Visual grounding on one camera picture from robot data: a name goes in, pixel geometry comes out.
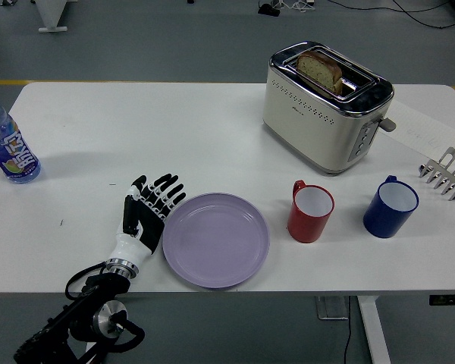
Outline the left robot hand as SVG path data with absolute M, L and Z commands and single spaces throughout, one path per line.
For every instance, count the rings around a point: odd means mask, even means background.
M 150 183 L 142 175 L 131 184 L 124 199 L 116 247 L 107 260 L 109 266 L 134 270 L 155 252 L 166 218 L 186 197 L 178 179 L 177 175 L 165 174 Z

